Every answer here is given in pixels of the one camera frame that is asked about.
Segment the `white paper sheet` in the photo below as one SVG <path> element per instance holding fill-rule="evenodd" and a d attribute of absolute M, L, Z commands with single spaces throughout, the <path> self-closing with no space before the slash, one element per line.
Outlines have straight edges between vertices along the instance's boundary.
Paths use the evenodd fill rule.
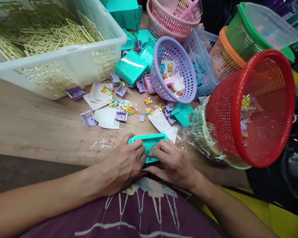
<path fill-rule="evenodd" d="M 119 129 L 119 121 L 115 120 L 116 111 L 114 107 L 102 107 L 94 112 L 94 119 L 102 128 Z"/>
<path fill-rule="evenodd" d="M 97 109 L 100 109 L 104 106 L 107 106 L 109 103 L 95 103 L 95 102 L 92 102 L 90 99 L 89 99 L 89 94 L 85 94 L 83 95 L 83 98 L 85 99 L 85 101 L 88 103 L 88 105 L 90 106 L 90 108 L 95 111 Z"/>
<path fill-rule="evenodd" d="M 158 109 L 156 109 L 152 115 L 148 115 L 148 119 L 160 133 L 171 127 L 164 114 Z"/>
<path fill-rule="evenodd" d="M 166 129 L 162 133 L 165 133 L 167 135 L 167 137 L 173 142 L 173 144 L 175 144 L 176 135 L 178 133 L 178 128 L 177 127 L 169 127 L 168 129 Z"/>
<path fill-rule="evenodd" d="M 90 91 L 90 94 L 92 94 L 94 100 L 98 100 L 98 101 L 113 100 L 113 95 L 108 95 L 106 93 L 101 92 L 104 86 L 108 88 L 113 88 L 113 84 L 103 84 L 99 82 L 94 82 L 92 86 L 93 91 L 92 90 Z"/>

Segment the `orange basket rim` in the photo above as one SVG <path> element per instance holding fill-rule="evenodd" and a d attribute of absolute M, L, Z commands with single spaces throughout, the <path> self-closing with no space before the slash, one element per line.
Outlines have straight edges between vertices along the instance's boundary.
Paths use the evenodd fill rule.
<path fill-rule="evenodd" d="M 226 29 L 227 26 L 224 26 L 220 31 L 220 40 L 222 45 L 224 46 L 227 53 L 233 58 L 233 60 L 238 63 L 238 65 L 243 68 L 246 65 L 246 62 L 242 59 L 242 57 L 233 49 L 231 44 L 229 43 L 226 37 Z"/>

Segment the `green basket rim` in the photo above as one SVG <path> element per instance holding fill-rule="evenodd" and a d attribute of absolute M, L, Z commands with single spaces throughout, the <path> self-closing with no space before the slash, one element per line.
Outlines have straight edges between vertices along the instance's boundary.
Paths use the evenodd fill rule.
<path fill-rule="evenodd" d="M 252 38 L 254 39 L 254 41 L 256 42 L 257 45 L 259 45 L 260 48 L 262 49 L 274 49 L 274 47 L 269 44 L 264 37 L 262 37 L 258 31 L 255 29 L 255 27 L 253 26 L 253 24 L 251 23 L 249 17 L 246 14 L 245 11 L 245 3 L 241 2 L 238 6 L 237 6 L 238 12 L 241 15 L 243 24 L 245 26 L 245 28 L 247 29 L 248 33 L 252 36 Z M 295 55 L 292 52 L 292 50 L 289 48 L 289 46 L 283 48 L 280 50 L 285 56 L 286 58 L 291 61 L 292 63 L 295 62 Z"/>

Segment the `white plastic basket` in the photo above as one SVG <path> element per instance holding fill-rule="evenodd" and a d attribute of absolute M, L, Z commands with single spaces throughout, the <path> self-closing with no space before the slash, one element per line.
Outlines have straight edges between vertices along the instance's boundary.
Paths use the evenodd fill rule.
<path fill-rule="evenodd" d="M 29 6 L 28 0 L 19 0 Z M 0 78 L 44 97 L 56 100 L 66 95 L 65 89 L 84 88 L 104 81 L 114 72 L 121 58 L 127 36 L 99 0 L 65 1 L 74 16 L 80 11 L 97 27 L 104 40 L 88 45 L 63 47 L 51 53 L 7 61 L 0 54 Z"/>

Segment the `light blue plastic basket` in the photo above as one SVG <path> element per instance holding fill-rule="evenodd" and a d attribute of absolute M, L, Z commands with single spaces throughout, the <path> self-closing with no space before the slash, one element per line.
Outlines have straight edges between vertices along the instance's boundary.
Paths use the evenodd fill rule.
<path fill-rule="evenodd" d="M 193 28 L 183 45 L 192 61 L 196 74 L 197 92 L 195 99 L 203 95 L 210 95 L 219 84 L 214 71 L 212 57 L 208 53 L 218 39 L 219 36 L 217 35 L 199 28 Z"/>

